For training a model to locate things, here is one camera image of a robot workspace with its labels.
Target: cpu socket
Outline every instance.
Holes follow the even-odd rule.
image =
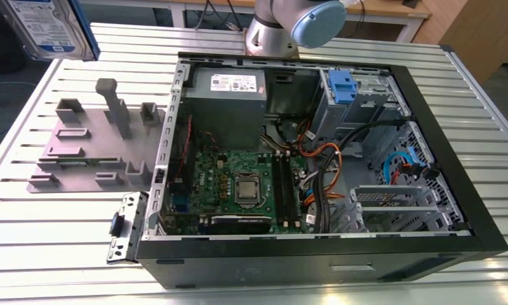
[[[241,208],[253,208],[260,204],[260,176],[256,173],[236,175],[236,203]]]

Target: open computer tower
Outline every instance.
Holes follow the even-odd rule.
[[[165,288],[409,281],[508,249],[407,67],[192,53],[110,233]]]

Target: hard drive label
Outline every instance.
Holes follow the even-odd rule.
[[[9,3],[34,43],[45,51],[72,52],[76,49],[50,0],[9,0]]]

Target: green circuit board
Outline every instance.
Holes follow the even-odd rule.
[[[202,152],[196,156],[193,170],[193,192],[189,196],[189,214],[237,214],[262,215],[272,218],[272,232],[276,234],[301,233],[304,225],[288,227],[277,225],[276,206],[272,184],[270,154],[256,152]],[[298,173],[304,167],[300,157],[289,159],[292,173]],[[236,177],[240,175],[258,177],[261,202],[253,207],[244,208],[236,203]],[[298,191],[293,196],[300,208]]]

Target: hard drive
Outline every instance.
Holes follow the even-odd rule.
[[[0,0],[33,59],[97,60],[100,49],[77,0]]]

